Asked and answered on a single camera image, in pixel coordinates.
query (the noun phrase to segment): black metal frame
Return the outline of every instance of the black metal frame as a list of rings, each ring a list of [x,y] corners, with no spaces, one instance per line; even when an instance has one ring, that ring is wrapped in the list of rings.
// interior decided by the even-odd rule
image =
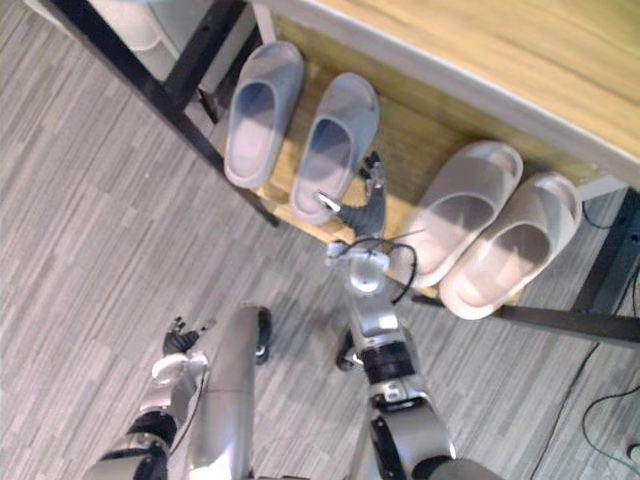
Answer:
[[[616,220],[570,311],[505,305],[492,316],[542,328],[640,348],[640,318],[617,315],[640,269],[640,195],[629,190]],[[439,300],[414,295],[413,302],[443,307]]]
[[[87,0],[43,0],[43,3],[226,180],[222,156],[184,109],[197,93],[198,84],[242,13],[246,5],[243,1],[212,2],[164,83],[151,75]],[[278,219],[265,209],[257,195],[234,188],[270,224],[278,225]],[[637,348],[640,320],[615,313],[638,268],[640,196],[629,190],[571,311],[504,306],[494,317]],[[439,301],[422,295],[414,296],[413,301],[442,306]]]
[[[226,180],[222,155],[184,109],[197,93],[198,84],[238,20],[245,2],[212,2],[164,83],[151,75],[87,0],[43,0],[43,4]],[[279,224],[256,194],[233,188],[271,225]]]

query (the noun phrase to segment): gray carpet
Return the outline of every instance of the gray carpet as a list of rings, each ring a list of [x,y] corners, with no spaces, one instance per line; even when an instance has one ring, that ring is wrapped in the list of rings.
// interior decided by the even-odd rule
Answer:
[[[170,320],[215,318],[215,335],[242,300],[275,317],[256,385],[256,472],[341,478],[365,378],[333,367],[346,312],[324,247],[263,223],[79,44],[21,3],[0,15],[3,478],[80,478],[132,418]],[[613,218],[621,198],[595,200],[594,219]],[[570,306],[605,236],[582,225],[523,304]],[[459,453],[529,478],[590,342],[407,301],[398,310]],[[602,345],[536,478],[637,478],[588,447],[579,423],[591,400],[638,382],[638,351]],[[622,457],[640,441],[639,405],[597,407],[597,444]]]

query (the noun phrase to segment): electrical cord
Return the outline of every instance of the electrical cord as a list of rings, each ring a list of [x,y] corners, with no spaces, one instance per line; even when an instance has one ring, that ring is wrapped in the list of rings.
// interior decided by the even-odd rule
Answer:
[[[631,302],[632,302],[632,306],[633,306],[633,316],[637,316],[637,310],[638,310],[638,306],[636,304],[636,290],[637,290],[637,286],[638,286],[638,278],[640,277],[640,266],[638,266],[638,268],[636,268],[635,272],[633,273],[633,275],[629,278],[629,280],[627,281],[627,284],[625,285],[624,288],[624,292],[622,293],[622,296],[620,297],[620,301],[618,302],[618,305],[616,305],[616,308],[613,312],[614,315],[617,315],[618,312],[620,311],[620,308],[622,307],[622,304],[624,303],[624,299],[627,297],[627,294],[629,293],[629,288],[631,288]],[[565,393],[562,402],[560,404],[560,408],[558,409],[558,413],[556,415],[555,421],[553,423],[553,427],[551,429],[551,433],[549,435],[549,437],[547,438],[547,442],[545,443],[545,446],[542,450],[542,453],[540,454],[540,457],[538,458],[538,461],[536,462],[536,465],[533,469],[533,471],[531,472],[531,475],[529,477],[529,480],[533,480],[534,476],[536,475],[536,473],[538,472],[538,469],[540,468],[540,465],[542,465],[542,461],[544,460],[544,457],[547,454],[547,451],[549,450],[549,447],[551,446],[551,441],[553,440],[553,437],[555,435],[556,429],[558,427],[558,423],[560,422],[560,418],[562,416],[562,412],[566,406],[567,401],[569,400],[569,398],[571,397],[571,394],[573,393],[573,390],[575,388],[576,383],[578,382],[578,380],[580,379],[580,376],[582,375],[582,372],[584,371],[584,368],[587,364],[587,362],[589,361],[589,359],[591,358],[591,356],[593,355],[593,353],[596,351],[596,349],[600,346],[600,343],[596,343],[591,350],[587,353],[587,355],[584,357],[584,359],[582,360],[582,363],[580,364],[580,367],[578,367],[578,370],[576,371],[575,376],[573,377],[573,380],[571,381],[571,384],[569,385],[569,388],[567,390],[567,392]],[[585,415],[583,416],[583,420],[586,417],[586,413],[588,412],[588,410],[592,408],[592,406],[590,405],[589,407],[587,407],[587,410],[585,411]],[[585,440],[587,440],[587,443],[594,448],[596,451],[598,451],[599,453],[603,453],[600,449],[596,448],[592,442],[588,439],[587,436],[585,436]],[[626,465],[625,462],[619,460],[619,459],[615,459],[619,462],[622,462]]]
[[[638,310],[640,310],[640,307],[636,302],[636,295],[638,293],[638,277],[640,277],[640,266],[636,270],[636,275],[633,278],[633,287],[631,287],[631,307],[633,308],[634,317],[638,317]]]
[[[587,212],[587,207],[584,202],[582,202],[582,216],[584,217],[584,221],[591,225],[593,228],[597,228],[598,230],[611,230],[615,225],[615,220],[611,225],[598,225],[589,216],[589,212]]]
[[[598,452],[600,455],[604,455],[605,457],[607,457],[609,460],[613,460],[614,462],[617,462],[621,465],[624,465],[625,467],[629,468],[632,472],[637,473],[638,475],[640,475],[640,470],[638,468],[636,468],[632,463],[628,463],[625,462],[624,460],[621,460],[620,458],[617,458],[607,452],[605,452],[604,450],[602,450],[600,447],[598,447],[596,444],[593,443],[593,441],[591,440],[591,437],[589,436],[589,433],[587,431],[587,417],[589,415],[589,413],[591,412],[591,410],[593,410],[593,408],[606,401],[606,400],[612,400],[615,398],[623,398],[626,397],[628,395],[632,395],[636,392],[640,391],[640,385],[637,385],[636,387],[632,388],[631,390],[627,390],[626,392],[622,392],[622,393],[615,393],[612,395],[605,395],[604,397],[600,397],[596,400],[594,400],[593,402],[591,402],[589,404],[589,406],[587,407],[587,409],[584,411],[584,413],[582,414],[582,436],[584,437],[585,441],[589,444],[589,446],[591,448],[593,448],[596,452]]]
[[[404,284],[404,287],[402,288],[398,296],[391,300],[392,305],[396,305],[400,300],[402,300],[402,298],[411,289],[411,285],[413,285],[413,281],[416,278],[416,273],[418,272],[418,253],[416,252],[416,249],[411,245],[407,245],[406,243],[393,243],[389,253],[391,253],[395,248],[406,248],[407,250],[409,250],[413,255],[413,262],[411,262],[411,274],[409,275],[409,280],[407,280],[407,283]]]
[[[569,388],[567,389],[566,393],[564,394],[564,397],[562,398],[562,402],[560,402],[560,408],[558,408],[558,413],[556,414],[556,418],[555,418],[555,420],[553,422],[553,427],[551,428],[551,433],[547,437],[547,441],[544,444],[544,448],[542,449],[542,453],[538,457],[538,461],[536,462],[536,465],[533,468],[533,470],[531,472],[531,475],[529,476],[529,480],[533,480],[533,478],[535,477],[536,473],[538,473],[538,469],[542,465],[542,461],[544,460],[544,458],[545,458],[545,456],[547,454],[547,451],[549,450],[549,447],[551,446],[551,441],[553,440],[553,437],[554,437],[554,435],[556,433],[556,429],[558,428],[558,424],[560,423],[560,418],[562,417],[562,412],[564,411],[564,407],[566,406],[567,401],[571,397],[571,394],[573,393],[573,390],[574,390],[576,384],[578,383],[578,380],[582,376],[582,372],[584,372],[584,369],[587,366],[587,363],[589,362],[589,359],[593,356],[594,352],[598,349],[599,346],[600,346],[600,343],[595,343],[595,344],[593,344],[591,346],[591,349],[587,352],[585,357],[582,359],[582,362],[580,363],[580,366],[578,367],[578,370],[576,371],[575,375],[573,376],[573,379],[571,380],[571,383],[569,384]]]
[[[189,417],[189,420],[187,420],[187,424],[185,425],[184,430],[182,431],[182,435],[180,435],[180,438],[178,439],[178,441],[175,443],[175,445],[169,452],[169,456],[172,456],[174,453],[176,453],[178,448],[180,448],[182,441],[185,439],[185,437],[187,436],[187,433],[189,432],[189,429],[191,428],[193,419],[196,416],[198,407],[200,406],[200,398],[202,397],[202,391],[204,390],[204,379],[206,377],[206,373],[207,373],[206,371],[202,372],[202,378],[200,379],[200,386],[198,387],[198,395],[196,396],[196,404],[193,407],[193,412],[191,412],[191,416]]]

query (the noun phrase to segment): slipper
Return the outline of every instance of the slipper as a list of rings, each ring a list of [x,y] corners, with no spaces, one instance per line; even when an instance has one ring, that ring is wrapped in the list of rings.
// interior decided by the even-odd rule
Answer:
[[[238,187],[267,182],[302,81],[304,61],[291,43],[261,46],[247,59],[231,100],[224,172]]]
[[[522,158],[502,142],[475,142],[447,160],[400,234],[418,254],[415,286],[442,280],[496,219],[521,176]],[[410,275],[412,258],[405,250],[397,249],[391,257],[396,278]]]
[[[290,196],[291,212],[318,225],[333,215],[316,192],[340,200],[378,129],[380,105],[371,84],[355,73],[338,75],[320,100]]]
[[[490,315],[558,256],[581,219],[569,180],[555,172],[535,175],[444,278],[442,302],[468,320]]]

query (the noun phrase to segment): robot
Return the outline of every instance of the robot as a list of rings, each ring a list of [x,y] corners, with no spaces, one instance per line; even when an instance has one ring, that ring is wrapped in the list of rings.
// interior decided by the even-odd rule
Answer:
[[[411,282],[390,300],[388,253],[412,248],[382,238],[385,179],[375,152],[365,159],[360,175],[365,179],[364,206],[341,205],[317,193],[317,200],[356,237],[351,245],[330,244],[326,258],[328,265],[345,273],[350,310],[350,333],[338,366],[360,364],[369,381],[365,424],[346,479],[500,480],[478,463],[456,458],[447,427],[418,371],[411,336],[393,310]],[[203,330],[183,332],[184,326],[180,319],[174,321],[137,418],[86,472],[85,480],[166,479],[176,434],[189,428],[189,480],[265,478],[254,476],[250,454],[255,365],[269,355],[270,312],[241,307],[223,332],[214,358],[208,354],[213,350],[208,345],[211,336]]]

